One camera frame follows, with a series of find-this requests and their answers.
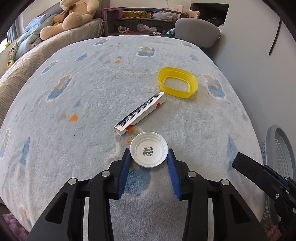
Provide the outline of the grey perforated laundry basket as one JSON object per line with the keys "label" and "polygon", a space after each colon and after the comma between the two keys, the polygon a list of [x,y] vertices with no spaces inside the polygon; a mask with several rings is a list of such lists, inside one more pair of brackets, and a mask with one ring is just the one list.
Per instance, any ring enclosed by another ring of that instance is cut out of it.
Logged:
{"label": "grey perforated laundry basket", "polygon": [[295,180],[295,155],[287,135],[280,126],[272,125],[268,128],[260,150],[265,165],[283,178]]}

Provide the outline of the light blue fleece blanket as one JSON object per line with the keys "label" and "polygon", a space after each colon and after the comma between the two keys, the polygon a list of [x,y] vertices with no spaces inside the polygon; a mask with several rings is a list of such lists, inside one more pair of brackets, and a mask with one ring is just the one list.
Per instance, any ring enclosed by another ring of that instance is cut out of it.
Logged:
{"label": "light blue fleece blanket", "polygon": [[232,167],[261,162],[251,120],[214,62],[186,41],[113,36],[68,45],[29,77],[1,121],[1,198],[28,231],[70,179],[93,178],[134,139],[124,193],[110,202],[115,240],[181,240],[187,205],[174,194],[163,144],[204,178],[228,179],[262,219],[264,194]]}

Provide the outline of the blue patterned pillow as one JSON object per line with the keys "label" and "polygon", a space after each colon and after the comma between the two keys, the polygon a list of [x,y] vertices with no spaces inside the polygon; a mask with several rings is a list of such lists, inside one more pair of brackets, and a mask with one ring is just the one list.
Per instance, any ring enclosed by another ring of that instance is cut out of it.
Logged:
{"label": "blue patterned pillow", "polygon": [[37,16],[35,18],[33,18],[27,25],[27,27],[25,28],[25,30],[23,31],[23,33],[27,33],[29,32],[29,30],[35,28],[35,27],[39,27],[41,24],[43,24],[44,21],[46,21],[48,18],[52,18],[55,16],[55,13],[45,13],[42,14],[40,16]]}

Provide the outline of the purple fluffy cloth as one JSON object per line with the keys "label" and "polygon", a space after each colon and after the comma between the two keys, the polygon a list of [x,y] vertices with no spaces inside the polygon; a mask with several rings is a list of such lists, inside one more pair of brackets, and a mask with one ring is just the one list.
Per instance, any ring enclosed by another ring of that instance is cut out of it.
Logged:
{"label": "purple fluffy cloth", "polygon": [[3,218],[10,231],[12,231],[18,240],[25,241],[27,239],[29,232],[18,222],[12,213],[3,214]]}

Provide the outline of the beige checkered bed sheet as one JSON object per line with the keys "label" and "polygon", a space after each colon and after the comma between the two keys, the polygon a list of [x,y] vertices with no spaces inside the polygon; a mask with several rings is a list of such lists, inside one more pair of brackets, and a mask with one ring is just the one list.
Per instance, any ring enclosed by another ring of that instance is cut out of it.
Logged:
{"label": "beige checkered bed sheet", "polygon": [[45,40],[20,57],[1,77],[1,123],[18,92],[49,57],[67,45],[103,36],[103,20],[93,19],[81,27]]}

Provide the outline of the pink plastic bag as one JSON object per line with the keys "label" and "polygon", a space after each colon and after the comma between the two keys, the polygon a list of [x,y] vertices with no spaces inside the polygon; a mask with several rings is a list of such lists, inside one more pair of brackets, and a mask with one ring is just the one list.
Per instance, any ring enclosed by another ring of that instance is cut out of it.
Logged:
{"label": "pink plastic bag", "polygon": [[138,24],[137,25],[137,31],[140,33],[156,33],[158,30],[156,27],[148,27],[147,25],[144,24]]}

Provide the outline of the small green plush doll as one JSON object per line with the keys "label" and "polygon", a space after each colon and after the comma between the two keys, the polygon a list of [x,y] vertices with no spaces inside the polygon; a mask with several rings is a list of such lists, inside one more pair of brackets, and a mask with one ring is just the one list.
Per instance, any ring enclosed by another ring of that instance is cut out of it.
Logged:
{"label": "small green plush doll", "polygon": [[16,42],[9,51],[8,62],[6,64],[7,69],[9,69],[15,63],[17,51],[18,51],[18,42]]}

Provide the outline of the small playing card box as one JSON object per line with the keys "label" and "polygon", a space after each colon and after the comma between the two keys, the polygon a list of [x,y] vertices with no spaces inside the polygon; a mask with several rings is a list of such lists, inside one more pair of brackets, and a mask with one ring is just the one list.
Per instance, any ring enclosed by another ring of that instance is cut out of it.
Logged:
{"label": "small playing card box", "polygon": [[137,109],[133,110],[126,117],[124,117],[115,127],[115,131],[122,136],[138,122],[152,113],[155,109],[159,108],[164,102],[164,92],[153,95],[148,101],[143,103]]}

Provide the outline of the white round plastic lid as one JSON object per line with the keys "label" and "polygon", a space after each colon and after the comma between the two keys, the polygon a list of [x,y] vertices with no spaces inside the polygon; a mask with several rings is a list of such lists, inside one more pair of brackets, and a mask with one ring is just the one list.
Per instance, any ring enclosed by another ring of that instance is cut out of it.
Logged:
{"label": "white round plastic lid", "polygon": [[168,155],[168,144],[155,132],[142,132],[130,143],[130,154],[141,167],[154,168],[165,161]]}

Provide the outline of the grey bedside shelf unit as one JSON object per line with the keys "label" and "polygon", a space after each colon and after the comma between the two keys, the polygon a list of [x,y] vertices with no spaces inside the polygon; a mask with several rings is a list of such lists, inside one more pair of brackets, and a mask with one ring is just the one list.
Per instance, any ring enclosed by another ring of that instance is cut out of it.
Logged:
{"label": "grey bedside shelf unit", "polygon": [[[187,18],[189,15],[187,13],[181,13],[178,11],[173,11],[170,9],[158,9],[158,8],[129,8],[123,12],[133,12],[136,13],[137,11],[142,11],[144,13],[151,13],[154,15],[155,13],[165,12],[169,13],[170,15],[177,15],[177,19],[180,18]],[[160,32],[161,36],[165,36],[166,32],[175,27],[175,20],[170,17],[166,19],[155,19],[152,16],[150,18],[142,18],[142,17],[135,17],[135,18],[123,18],[116,20],[115,16],[108,16],[107,20],[103,22],[104,26],[104,36],[115,36],[121,35],[118,31],[118,27],[127,27],[129,29],[128,32],[124,33],[125,35],[140,35],[141,33],[137,31],[137,25],[144,24],[148,27],[156,27],[158,32]]]}

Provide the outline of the large beige teddy bear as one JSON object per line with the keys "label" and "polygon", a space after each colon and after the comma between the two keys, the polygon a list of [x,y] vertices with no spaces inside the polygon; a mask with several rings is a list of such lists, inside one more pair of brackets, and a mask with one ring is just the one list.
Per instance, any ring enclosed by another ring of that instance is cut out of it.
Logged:
{"label": "large beige teddy bear", "polygon": [[99,9],[98,0],[62,0],[60,1],[62,13],[54,17],[55,26],[44,27],[40,32],[40,38],[44,41],[59,33],[80,27],[90,22]]}

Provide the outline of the grey chair backrest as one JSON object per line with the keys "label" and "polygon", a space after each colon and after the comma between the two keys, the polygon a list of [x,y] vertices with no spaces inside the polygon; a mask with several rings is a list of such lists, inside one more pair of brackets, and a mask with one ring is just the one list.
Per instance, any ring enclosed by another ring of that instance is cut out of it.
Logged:
{"label": "grey chair backrest", "polygon": [[181,18],[175,23],[175,38],[201,48],[211,48],[221,32],[214,24],[195,18]]}

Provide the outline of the pink storage box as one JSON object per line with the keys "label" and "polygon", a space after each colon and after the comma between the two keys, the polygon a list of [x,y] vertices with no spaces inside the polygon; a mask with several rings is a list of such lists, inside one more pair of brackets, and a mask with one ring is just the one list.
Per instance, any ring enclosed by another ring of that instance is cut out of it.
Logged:
{"label": "pink storage box", "polygon": [[115,16],[116,20],[121,19],[121,18],[123,18],[123,11],[125,9],[126,9],[126,7],[123,7],[123,6],[103,8],[102,9],[103,19],[107,20],[108,16]]}

